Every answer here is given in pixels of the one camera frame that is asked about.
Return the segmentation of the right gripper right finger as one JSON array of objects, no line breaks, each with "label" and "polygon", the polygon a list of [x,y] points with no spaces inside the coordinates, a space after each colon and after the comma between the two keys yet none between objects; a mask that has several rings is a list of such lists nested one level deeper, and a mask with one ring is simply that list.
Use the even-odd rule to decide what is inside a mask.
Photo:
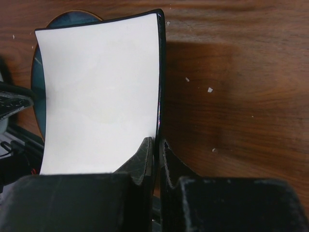
[{"label": "right gripper right finger", "polygon": [[272,178],[201,177],[166,140],[159,146],[164,232],[306,232],[294,189]]}]

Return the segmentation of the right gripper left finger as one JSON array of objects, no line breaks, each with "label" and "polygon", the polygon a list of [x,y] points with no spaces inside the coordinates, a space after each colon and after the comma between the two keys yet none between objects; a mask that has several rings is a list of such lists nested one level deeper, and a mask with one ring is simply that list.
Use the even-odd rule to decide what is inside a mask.
[{"label": "right gripper left finger", "polygon": [[114,173],[29,175],[0,210],[3,232],[149,232],[153,140]]}]

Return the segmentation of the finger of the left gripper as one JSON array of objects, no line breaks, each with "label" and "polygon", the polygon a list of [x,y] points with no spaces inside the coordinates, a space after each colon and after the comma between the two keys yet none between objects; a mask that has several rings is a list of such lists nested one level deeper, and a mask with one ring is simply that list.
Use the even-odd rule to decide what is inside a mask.
[{"label": "finger of the left gripper", "polygon": [[35,94],[32,90],[0,83],[0,120],[4,120],[34,105]]}]

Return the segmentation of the dark teal blossom plate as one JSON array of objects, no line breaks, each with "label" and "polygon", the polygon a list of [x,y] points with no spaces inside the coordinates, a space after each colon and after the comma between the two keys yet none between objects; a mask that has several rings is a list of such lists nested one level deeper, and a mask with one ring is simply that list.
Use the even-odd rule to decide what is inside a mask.
[{"label": "dark teal blossom plate", "polygon": [[[102,18],[84,10],[71,10],[64,12],[46,26],[48,29],[99,22]],[[34,114],[42,138],[46,130],[46,94],[45,79],[40,48],[36,46],[31,66],[31,90],[35,93]]]}]

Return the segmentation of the white square plate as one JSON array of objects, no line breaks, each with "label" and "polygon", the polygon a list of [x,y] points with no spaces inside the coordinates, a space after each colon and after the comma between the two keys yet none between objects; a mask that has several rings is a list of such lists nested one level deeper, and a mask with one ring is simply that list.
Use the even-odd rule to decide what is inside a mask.
[{"label": "white square plate", "polygon": [[41,174],[111,173],[158,135],[162,10],[35,35],[46,95]]}]

